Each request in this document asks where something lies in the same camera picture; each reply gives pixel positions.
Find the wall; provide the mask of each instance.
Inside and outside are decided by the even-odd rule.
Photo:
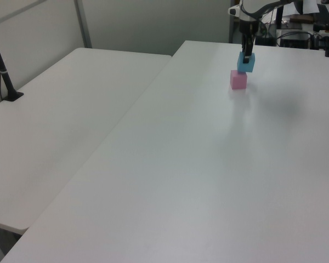
[[[47,0],[0,23],[0,51],[15,89],[79,47],[73,0]]]
[[[93,48],[173,55],[185,40],[229,40],[229,0],[79,2]]]

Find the black cable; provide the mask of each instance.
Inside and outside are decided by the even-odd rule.
[[[269,26],[272,24],[273,13],[274,13],[274,9],[272,10],[272,15],[270,16]]]
[[[282,37],[288,37],[288,36],[297,35],[297,34],[308,34],[311,37],[313,36],[311,33],[305,32],[305,31],[288,32],[288,33],[282,34],[280,37],[277,37],[276,40],[278,40],[279,38],[282,38]]]

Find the black stand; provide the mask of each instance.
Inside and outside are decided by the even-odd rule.
[[[5,97],[3,100],[7,100],[7,101],[15,101],[16,99],[18,99],[19,97],[23,96],[22,92],[17,92],[12,85],[11,79],[9,77],[9,73],[7,73],[7,69],[5,67],[5,63],[1,57],[0,54],[0,74],[4,80],[4,83],[6,85],[7,88],[7,97]]]

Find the white tabletop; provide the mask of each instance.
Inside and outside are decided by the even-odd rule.
[[[170,58],[76,49],[0,103],[0,227],[30,227]]]
[[[2,262],[329,263],[329,58],[232,91],[240,49],[185,42]]]

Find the block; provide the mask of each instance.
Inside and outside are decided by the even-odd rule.
[[[239,72],[238,70],[232,70],[230,72],[230,86],[232,89],[246,89],[246,84],[246,72]]]
[[[252,72],[254,66],[254,53],[252,53],[249,63],[243,63],[243,52],[240,52],[239,58],[237,60],[237,70],[239,72]]]

